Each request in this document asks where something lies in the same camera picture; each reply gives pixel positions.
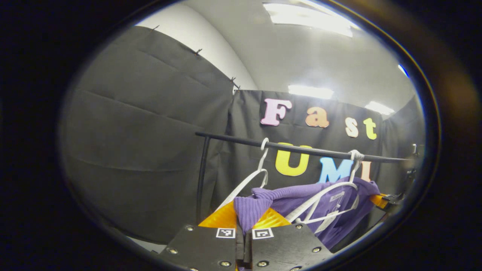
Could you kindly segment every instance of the white wall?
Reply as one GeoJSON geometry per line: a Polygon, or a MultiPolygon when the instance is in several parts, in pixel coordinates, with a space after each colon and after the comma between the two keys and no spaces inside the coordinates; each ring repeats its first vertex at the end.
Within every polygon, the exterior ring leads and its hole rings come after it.
{"type": "Polygon", "coordinates": [[[202,48],[200,55],[211,62],[241,89],[258,90],[248,70],[224,37],[203,16],[181,3],[154,13],[137,24],[155,28],[194,51],[202,48]]]}

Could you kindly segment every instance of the black metal rod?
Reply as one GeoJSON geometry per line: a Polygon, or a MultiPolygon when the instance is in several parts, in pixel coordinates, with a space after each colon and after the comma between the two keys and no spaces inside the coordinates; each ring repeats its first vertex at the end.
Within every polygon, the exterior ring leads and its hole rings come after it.
{"type": "Polygon", "coordinates": [[[198,192],[196,195],[196,220],[198,224],[202,222],[202,217],[201,217],[202,187],[204,185],[204,173],[206,172],[206,157],[208,155],[210,139],[211,138],[209,136],[205,136],[204,147],[202,149],[202,156],[201,156],[201,168],[199,169],[198,192]]]}
{"type": "MultiPolygon", "coordinates": [[[[246,138],[239,138],[239,137],[230,136],[230,135],[215,135],[215,134],[204,133],[204,132],[196,132],[196,135],[203,136],[206,138],[213,138],[213,139],[219,139],[223,141],[240,143],[240,144],[254,146],[254,147],[261,147],[261,143],[262,143],[261,141],[256,141],[253,139],[246,139],[246,138]]],[[[327,156],[327,157],[340,158],[340,159],[351,158],[351,154],[347,152],[331,151],[331,150],[325,150],[325,149],[308,149],[308,148],[297,147],[297,146],[282,145],[282,144],[273,143],[273,142],[267,142],[266,146],[273,149],[279,149],[279,150],[285,150],[285,151],[297,152],[297,153],[306,153],[306,154],[316,155],[316,156],[327,156]]],[[[410,161],[411,159],[365,155],[363,160],[372,161],[372,162],[383,162],[383,163],[399,163],[403,161],[410,161]]]]}

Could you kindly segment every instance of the pink letter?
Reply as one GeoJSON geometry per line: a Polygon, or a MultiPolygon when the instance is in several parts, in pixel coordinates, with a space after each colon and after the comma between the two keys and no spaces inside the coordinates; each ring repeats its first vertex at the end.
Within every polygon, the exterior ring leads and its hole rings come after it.
{"type": "Polygon", "coordinates": [[[279,115],[281,120],[286,114],[286,109],[291,109],[292,107],[291,102],[288,100],[265,99],[265,102],[266,112],[261,123],[266,125],[278,126],[280,121],[276,119],[276,115],[279,115]]]}

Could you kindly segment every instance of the clothes rack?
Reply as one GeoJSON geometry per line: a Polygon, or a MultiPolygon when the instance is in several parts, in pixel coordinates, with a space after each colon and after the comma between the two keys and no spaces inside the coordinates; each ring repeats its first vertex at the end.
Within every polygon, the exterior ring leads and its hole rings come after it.
{"type": "MultiPolygon", "coordinates": [[[[204,185],[204,174],[206,172],[206,158],[208,154],[209,142],[211,139],[217,139],[227,142],[239,143],[243,145],[249,145],[254,147],[261,147],[262,141],[257,141],[253,139],[247,138],[240,138],[230,135],[216,135],[211,133],[205,132],[196,132],[197,136],[204,137],[204,146],[202,149],[201,155],[201,167],[199,170],[199,181],[198,181],[198,190],[196,195],[196,220],[197,223],[201,223],[201,198],[202,198],[202,188],[204,185]]],[[[267,142],[266,147],[270,149],[278,149],[278,150],[285,150],[290,152],[296,153],[305,153],[315,156],[326,156],[331,158],[339,158],[339,159],[350,159],[351,154],[347,152],[339,152],[339,151],[331,151],[325,149],[308,149],[303,147],[297,146],[289,146],[289,145],[282,145],[273,142],[267,142]]],[[[383,157],[383,156],[375,156],[375,155],[365,155],[364,161],[372,161],[372,162],[382,162],[382,163],[399,163],[404,161],[409,161],[411,159],[403,159],[403,158],[391,158],[391,157],[383,157]]]]}

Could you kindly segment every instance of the screw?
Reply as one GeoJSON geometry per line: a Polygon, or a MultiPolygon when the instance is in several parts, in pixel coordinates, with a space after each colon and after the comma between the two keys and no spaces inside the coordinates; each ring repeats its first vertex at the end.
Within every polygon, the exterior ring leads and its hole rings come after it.
{"type": "Polygon", "coordinates": [[[268,262],[267,262],[267,261],[260,261],[260,262],[258,262],[258,266],[259,266],[259,267],[265,267],[265,266],[267,266],[267,265],[268,265],[268,262]]]}
{"type": "Polygon", "coordinates": [[[219,263],[219,265],[224,266],[224,267],[228,267],[228,266],[231,266],[231,263],[228,262],[228,261],[221,261],[221,262],[219,263]]]}

